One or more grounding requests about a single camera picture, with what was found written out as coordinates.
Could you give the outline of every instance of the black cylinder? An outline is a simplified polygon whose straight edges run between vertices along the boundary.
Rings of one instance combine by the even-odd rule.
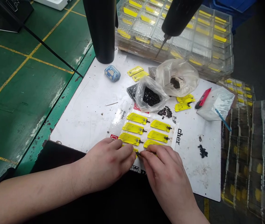
[[[83,0],[97,60],[113,62],[115,55],[116,0]]]
[[[161,26],[169,36],[179,36],[192,19],[203,0],[173,0]]]

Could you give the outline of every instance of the red logo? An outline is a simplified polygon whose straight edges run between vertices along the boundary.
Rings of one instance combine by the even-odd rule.
[[[141,111],[141,109],[138,107],[138,105],[136,103],[133,105],[133,108],[135,110]]]
[[[114,140],[117,140],[118,139],[118,136],[111,134],[110,138],[112,138]]]

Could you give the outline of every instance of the plastic bag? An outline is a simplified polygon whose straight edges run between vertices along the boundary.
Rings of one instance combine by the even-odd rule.
[[[142,112],[153,112],[163,109],[170,97],[156,81],[144,76],[137,85],[135,99]]]
[[[169,96],[184,97],[199,85],[199,74],[197,69],[185,60],[170,59],[157,67],[155,81]]]

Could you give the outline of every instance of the green floor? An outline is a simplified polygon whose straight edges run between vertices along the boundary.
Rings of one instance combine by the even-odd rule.
[[[91,43],[82,0],[62,11],[32,6],[26,25],[77,69]],[[19,163],[72,76],[24,29],[0,31],[0,175]]]

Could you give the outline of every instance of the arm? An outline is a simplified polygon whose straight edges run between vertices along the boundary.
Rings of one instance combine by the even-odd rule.
[[[133,165],[132,145],[105,138],[68,165],[0,183],[0,223],[19,223],[111,186]]]
[[[196,203],[179,154],[160,145],[149,145],[140,154],[152,191],[171,223],[208,224]]]

